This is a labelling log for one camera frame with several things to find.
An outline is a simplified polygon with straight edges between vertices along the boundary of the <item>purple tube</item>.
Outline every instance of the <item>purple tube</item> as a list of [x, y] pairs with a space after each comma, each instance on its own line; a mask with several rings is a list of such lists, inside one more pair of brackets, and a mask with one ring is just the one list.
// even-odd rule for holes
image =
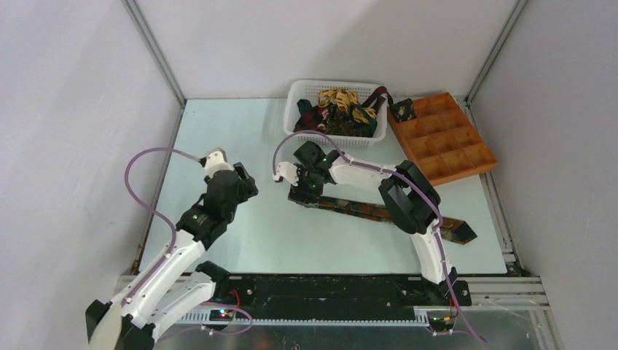
[[[155, 147], [155, 148], [145, 149], [145, 150], [139, 152], [137, 155], [135, 155], [133, 158], [131, 158], [131, 160], [129, 160], [129, 164], [127, 164], [127, 168], [125, 169], [125, 187], [127, 187], [127, 191], [129, 192], [129, 195], [131, 195], [131, 197], [133, 197], [133, 200], [135, 200], [135, 202], [137, 202], [137, 204], [139, 204], [140, 206], [145, 208], [149, 213], [151, 213], [151, 214], [153, 214], [153, 215], [163, 219], [163, 221], [165, 221], [165, 223], [168, 224], [168, 226], [171, 229], [171, 232], [172, 232], [171, 241], [170, 241], [170, 244], [168, 245], [168, 248], [165, 250], [165, 253], [167, 254], [167, 253], [171, 253], [172, 252], [173, 246], [176, 243], [176, 227], [174, 227], [174, 224], [172, 223], [172, 221], [170, 221], [165, 215], [161, 214], [156, 209], [152, 208], [151, 206], [146, 204], [143, 200], [141, 200], [135, 194], [135, 192], [133, 191], [133, 188], [131, 188], [131, 185], [129, 184], [129, 172], [131, 171], [131, 167], [133, 166], [133, 164], [141, 156], [146, 155], [148, 153], [153, 153], [153, 152], [172, 152], [172, 153], [176, 153], [178, 155], [182, 155], [183, 157], [189, 158], [190, 160], [193, 160], [193, 161], [198, 162], [198, 163], [200, 162], [200, 158], [195, 157], [194, 155], [190, 155], [189, 153], [182, 152], [180, 150], [174, 149], [174, 148]], [[154, 264], [154, 266], [150, 269], [150, 271], [148, 271], [146, 273], [146, 275], [139, 282], [137, 282], [137, 284], [133, 287], [133, 289], [131, 291], [129, 291], [127, 296], [122, 299], [122, 302], [120, 303], [120, 305], [121, 306], [125, 306], [127, 304], [127, 298], [132, 298], [135, 294], [137, 294], [137, 292], [139, 292], [140, 288], [143, 287], [143, 285], [150, 279], [150, 277], [152, 277], [152, 275], [159, 269], [159, 267], [161, 267], [161, 265], [164, 262], [165, 262], [165, 256], [162, 256]]]

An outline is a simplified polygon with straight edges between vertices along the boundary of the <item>cloth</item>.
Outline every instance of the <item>cloth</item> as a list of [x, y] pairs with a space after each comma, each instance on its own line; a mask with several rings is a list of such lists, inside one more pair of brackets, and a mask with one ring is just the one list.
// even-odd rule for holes
[[414, 106], [412, 105], [412, 99], [406, 98], [403, 101], [397, 102], [391, 105], [391, 112], [393, 117], [398, 123], [408, 120], [416, 119], [416, 113], [414, 112]]
[[386, 87], [378, 87], [363, 104], [358, 94], [346, 89], [323, 90], [318, 104], [310, 108], [308, 100], [299, 100], [301, 115], [294, 131], [316, 130], [329, 135], [372, 137], [378, 128], [377, 115], [384, 101], [393, 99]]
[[[385, 206], [380, 204], [347, 201], [345, 199], [322, 196], [318, 203], [318, 209], [393, 224], [391, 214]], [[465, 221], [449, 217], [444, 218], [444, 222], [440, 226], [440, 235], [442, 239], [457, 244], [466, 244], [477, 237], [476, 233]]]

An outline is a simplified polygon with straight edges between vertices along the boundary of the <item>aluminum frame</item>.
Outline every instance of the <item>aluminum frame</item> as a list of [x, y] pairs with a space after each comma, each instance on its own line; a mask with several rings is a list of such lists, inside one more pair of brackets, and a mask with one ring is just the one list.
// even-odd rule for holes
[[[157, 64], [157, 67], [161, 71], [166, 83], [174, 94], [174, 97], [179, 102], [180, 110], [179, 116], [174, 125], [173, 137], [170, 145], [172, 146], [178, 135], [178, 129], [180, 126], [181, 118], [184, 113], [184, 105], [187, 99], [182, 93], [176, 78], [173, 75], [169, 63], [165, 59], [165, 56], [160, 49], [160, 46], [155, 39], [152, 30], [150, 29], [143, 12], [141, 11], [137, 0], [122, 0], [125, 8], [131, 16], [131, 19], [136, 25], [136, 30], [144, 40], [146, 48], [150, 51], [153, 60]], [[462, 106], [462, 109], [468, 115], [469, 119], [476, 126], [474, 122], [474, 115], [470, 109], [470, 103], [476, 97], [483, 82], [488, 76], [493, 64], [505, 43], [510, 37], [513, 28], [521, 18], [525, 8], [527, 7], [529, 0], [517, 0], [507, 22], [502, 28], [501, 33], [498, 35], [496, 42], [494, 43], [487, 59], [485, 60], [477, 78], [472, 83], [468, 94], [464, 98], [458, 98], [458, 102]], [[169, 165], [170, 155], [165, 158], [164, 166], [157, 183], [156, 194], [153, 199], [153, 204], [156, 204], [159, 198], [163, 180], [165, 178], [165, 172]], [[504, 261], [507, 265], [517, 264], [523, 266], [517, 258], [517, 245], [512, 239], [512, 234], [509, 230], [506, 216], [504, 214], [504, 208], [501, 204], [496, 183], [491, 173], [482, 174], [481, 176], [482, 186], [485, 191], [485, 197], [490, 204], [490, 212], [498, 232], [498, 241], [500, 242]], [[143, 233], [143, 241], [141, 248], [136, 256], [136, 261], [133, 264], [132, 273], [136, 272], [136, 266], [141, 259], [141, 253], [144, 243], [147, 239], [147, 233], [152, 223], [152, 216], [150, 216], [148, 223]], [[116, 292], [120, 291], [126, 284], [128, 284], [135, 276], [124, 275], [120, 276], [117, 282]], [[551, 309], [549, 308], [549, 301], [545, 295], [544, 288], [539, 277], [491, 277], [491, 276], [461, 276], [469, 283], [469, 287], [472, 294], [473, 306], [464, 307], [467, 310], [503, 310], [503, 311], [528, 311], [531, 321], [537, 324], [536, 336], [539, 339], [540, 349], [563, 349], [563, 345], [558, 334], [558, 329], [555, 325]], [[182, 283], [186, 278], [181, 277], [176, 283]], [[418, 308], [419, 311], [435, 311], [444, 310], [444, 308]]]

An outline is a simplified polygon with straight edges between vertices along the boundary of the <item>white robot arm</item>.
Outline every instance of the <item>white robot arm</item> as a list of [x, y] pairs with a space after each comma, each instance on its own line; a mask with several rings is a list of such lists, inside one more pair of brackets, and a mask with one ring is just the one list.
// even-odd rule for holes
[[[424, 189], [437, 206], [439, 196], [416, 165], [409, 161], [404, 161], [400, 166], [369, 163], [355, 160], [348, 154], [345, 155], [347, 159], [343, 159], [337, 151], [324, 154], [317, 144], [310, 141], [303, 144], [294, 156], [300, 164], [279, 163], [274, 175], [275, 181], [285, 179], [292, 185], [289, 193], [291, 201], [304, 206], [315, 206], [327, 183], [350, 184], [370, 191], [379, 191], [395, 224], [410, 234], [421, 262], [422, 277], [433, 284], [441, 284], [445, 280], [437, 238], [433, 234], [433, 226], [437, 223], [435, 216], [413, 191], [408, 195], [404, 194], [403, 182], [385, 172], [385, 170], [398, 171], [405, 175]], [[380, 170], [353, 165], [358, 162]], [[448, 259], [446, 263], [451, 273], [451, 270], [454, 270], [453, 265]]]
[[[152, 349], [172, 324], [213, 297], [216, 284], [199, 266], [184, 284], [170, 288], [226, 231], [238, 204], [257, 195], [257, 188], [241, 163], [227, 163], [222, 149], [210, 151], [200, 163], [207, 173], [208, 189], [184, 212], [168, 244], [108, 303], [95, 300], [86, 310], [91, 348], [94, 340], [106, 342], [107, 349], [114, 349], [117, 343], [122, 344], [121, 349]], [[113, 328], [117, 329], [115, 336], [96, 334]]]

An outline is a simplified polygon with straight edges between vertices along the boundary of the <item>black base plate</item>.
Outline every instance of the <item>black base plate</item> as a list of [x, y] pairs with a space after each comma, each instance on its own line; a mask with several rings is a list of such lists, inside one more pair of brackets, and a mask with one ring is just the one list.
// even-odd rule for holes
[[[450, 305], [436, 285], [403, 274], [229, 274], [217, 281], [215, 297], [230, 302], [233, 289], [255, 319], [403, 321], [415, 318], [414, 306]], [[453, 289], [462, 306], [472, 304], [465, 281]]]

